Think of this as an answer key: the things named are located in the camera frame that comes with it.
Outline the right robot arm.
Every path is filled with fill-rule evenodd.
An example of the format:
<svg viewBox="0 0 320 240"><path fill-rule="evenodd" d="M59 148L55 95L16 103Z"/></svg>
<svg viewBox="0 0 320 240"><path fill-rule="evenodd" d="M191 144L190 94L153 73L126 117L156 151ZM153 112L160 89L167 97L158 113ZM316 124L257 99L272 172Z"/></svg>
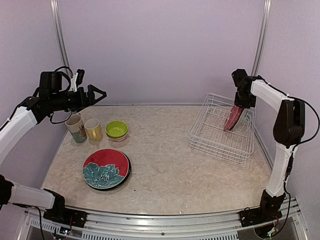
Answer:
<svg viewBox="0 0 320 240"><path fill-rule="evenodd" d="M249 76L245 69L237 69L231 76L237 88L234 100L237 108L254 107L256 98L260 98L277 112L273 126L275 160L265 191L270 197L278 198L285 193L298 146L313 139L302 140L307 102L275 88L261 76Z"/></svg>

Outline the white red patterned bowl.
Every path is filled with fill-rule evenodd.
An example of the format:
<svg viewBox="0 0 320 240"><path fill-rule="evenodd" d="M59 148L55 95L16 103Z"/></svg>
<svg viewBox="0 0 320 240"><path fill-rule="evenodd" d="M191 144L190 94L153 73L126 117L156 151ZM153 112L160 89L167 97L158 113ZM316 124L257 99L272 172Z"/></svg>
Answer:
<svg viewBox="0 0 320 240"><path fill-rule="evenodd" d="M113 138L113 137L108 137L109 138L109 140L110 141L112 141L112 142L121 142L121 141L123 141L126 137L127 137L127 133L125 134L125 135L123 135L123 136L121 136L121 137L117 137L117 138Z"/></svg>

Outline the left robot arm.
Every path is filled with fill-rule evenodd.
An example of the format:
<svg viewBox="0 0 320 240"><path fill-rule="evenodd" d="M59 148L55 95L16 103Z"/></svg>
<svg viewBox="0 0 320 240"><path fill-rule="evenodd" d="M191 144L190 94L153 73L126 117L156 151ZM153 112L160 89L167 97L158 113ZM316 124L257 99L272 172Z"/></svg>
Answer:
<svg viewBox="0 0 320 240"><path fill-rule="evenodd" d="M18 104L12 115L0 127L0 160L3 162L18 141L46 117L56 112L78 113L107 97L107 92L92 84L85 90L81 84L85 71L78 69L69 77L59 67L40 74L39 86L33 95ZM49 210L57 221L70 218L70 211L59 201L62 196L48 190L27 187L0 177L0 204L38 207Z"/></svg>

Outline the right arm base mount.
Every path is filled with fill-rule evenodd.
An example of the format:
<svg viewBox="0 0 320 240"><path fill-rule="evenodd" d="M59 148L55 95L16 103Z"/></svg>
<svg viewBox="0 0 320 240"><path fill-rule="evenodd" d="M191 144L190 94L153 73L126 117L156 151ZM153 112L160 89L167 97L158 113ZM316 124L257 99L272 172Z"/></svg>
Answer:
<svg viewBox="0 0 320 240"><path fill-rule="evenodd" d="M270 196L266 190L262 192L259 207L248 208L238 213L242 227L258 225L280 219L283 215L280 210L286 194Z"/></svg>

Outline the pale yellow mug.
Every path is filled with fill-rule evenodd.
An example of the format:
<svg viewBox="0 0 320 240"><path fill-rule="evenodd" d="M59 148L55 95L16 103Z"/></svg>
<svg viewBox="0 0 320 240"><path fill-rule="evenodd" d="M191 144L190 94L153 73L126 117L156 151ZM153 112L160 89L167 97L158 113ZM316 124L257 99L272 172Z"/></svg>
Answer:
<svg viewBox="0 0 320 240"><path fill-rule="evenodd" d="M84 128L93 142L99 142L102 139L102 128L98 119L93 118L87 120L84 124Z"/></svg>

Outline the green bowl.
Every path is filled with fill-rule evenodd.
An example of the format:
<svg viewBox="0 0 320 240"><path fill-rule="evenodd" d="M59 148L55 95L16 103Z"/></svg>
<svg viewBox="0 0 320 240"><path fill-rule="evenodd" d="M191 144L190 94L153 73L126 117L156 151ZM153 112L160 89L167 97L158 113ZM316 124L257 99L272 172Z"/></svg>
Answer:
<svg viewBox="0 0 320 240"><path fill-rule="evenodd" d="M119 138L128 132L129 128L122 121L111 121L105 127L106 134L111 138Z"/></svg>

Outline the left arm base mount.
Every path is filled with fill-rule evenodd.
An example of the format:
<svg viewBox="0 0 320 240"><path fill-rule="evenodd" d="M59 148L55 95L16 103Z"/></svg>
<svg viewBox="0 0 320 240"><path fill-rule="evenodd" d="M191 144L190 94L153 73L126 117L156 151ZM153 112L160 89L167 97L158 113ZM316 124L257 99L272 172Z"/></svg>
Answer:
<svg viewBox="0 0 320 240"><path fill-rule="evenodd" d="M67 208L65 198L62 195L49 189L44 190L54 196L53 207L45 210L43 214L44 219L71 227L84 228L88 215L87 212Z"/></svg>

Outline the light teal flower plate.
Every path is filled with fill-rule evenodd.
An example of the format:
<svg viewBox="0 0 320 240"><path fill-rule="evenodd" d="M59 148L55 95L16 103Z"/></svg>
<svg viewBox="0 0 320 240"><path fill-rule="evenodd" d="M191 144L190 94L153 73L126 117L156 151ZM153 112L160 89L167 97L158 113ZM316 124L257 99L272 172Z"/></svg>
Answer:
<svg viewBox="0 0 320 240"><path fill-rule="evenodd" d="M231 131L235 130L236 128L238 128L244 121L246 121L246 115L247 115L247 109L243 109L241 115L239 116L237 122L233 125L233 128L231 129Z"/></svg>

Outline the teal floral mug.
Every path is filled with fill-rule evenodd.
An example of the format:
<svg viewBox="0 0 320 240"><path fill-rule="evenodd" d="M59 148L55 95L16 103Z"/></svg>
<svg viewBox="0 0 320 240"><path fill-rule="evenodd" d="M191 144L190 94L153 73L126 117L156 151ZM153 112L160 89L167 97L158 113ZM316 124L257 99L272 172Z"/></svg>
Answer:
<svg viewBox="0 0 320 240"><path fill-rule="evenodd" d="M87 140L87 134L82 120L82 116L79 113L72 114L70 118L65 122L73 140L77 144L82 144Z"/></svg>

